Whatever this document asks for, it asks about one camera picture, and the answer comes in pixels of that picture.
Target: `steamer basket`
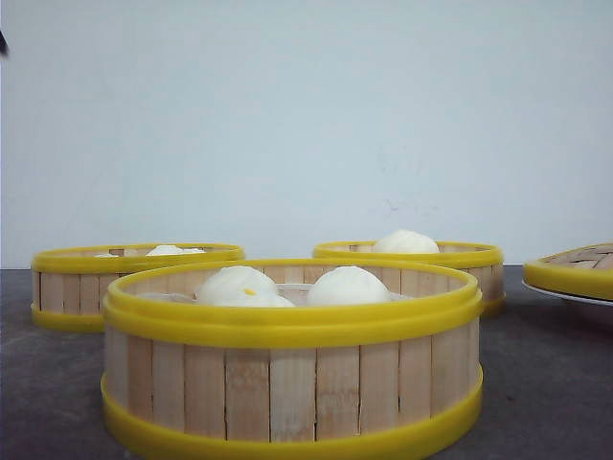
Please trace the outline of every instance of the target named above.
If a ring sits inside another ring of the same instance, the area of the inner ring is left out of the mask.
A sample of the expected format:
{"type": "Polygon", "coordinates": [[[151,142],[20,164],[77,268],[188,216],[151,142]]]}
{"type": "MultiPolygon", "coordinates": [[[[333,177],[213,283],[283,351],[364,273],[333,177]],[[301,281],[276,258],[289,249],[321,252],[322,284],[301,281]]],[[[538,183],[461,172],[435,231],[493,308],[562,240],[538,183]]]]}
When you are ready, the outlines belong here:
{"type": "Polygon", "coordinates": [[[445,267],[360,262],[390,291],[368,305],[234,308],[173,303],[229,265],[283,289],[347,259],[191,264],[113,282],[104,299],[104,416],[147,459],[418,459],[481,408],[481,292],[445,267]]]}
{"type": "Polygon", "coordinates": [[[332,241],[317,244],[313,257],[342,257],[366,261],[408,261],[456,268],[479,281],[485,317],[505,308],[503,253],[497,246],[477,242],[437,241],[439,254],[374,253],[375,241],[332,241]]]}
{"type": "Polygon", "coordinates": [[[527,262],[524,285],[563,299],[583,319],[613,331],[613,242],[527,262]]]}
{"type": "Polygon", "coordinates": [[[176,256],[145,255],[157,243],[73,247],[43,251],[32,260],[32,318],[37,326],[58,331],[101,333],[100,311],[106,288],[114,280],[137,271],[196,262],[244,258],[240,246],[208,242],[178,243],[207,252],[176,256]],[[98,258],[98,254],[119,257],[98,258]]]}

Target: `gray surface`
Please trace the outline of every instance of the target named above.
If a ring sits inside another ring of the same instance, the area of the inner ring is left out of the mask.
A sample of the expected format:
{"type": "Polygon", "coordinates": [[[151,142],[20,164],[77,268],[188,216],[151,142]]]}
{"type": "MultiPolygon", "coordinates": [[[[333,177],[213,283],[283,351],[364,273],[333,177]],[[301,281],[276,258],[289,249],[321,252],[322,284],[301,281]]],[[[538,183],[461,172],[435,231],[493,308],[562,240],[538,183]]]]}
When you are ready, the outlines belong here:
{"type": "MultiPolygon", "coordinates": [[[[613,458],[613,334],[520,286],[482,323],[483,412],[438,460],[613,458]]],[[[102,336],[55,333],[30,317],[30,272],[2,271],[2,458],[135,458],[104,429],[102,336]]]]}

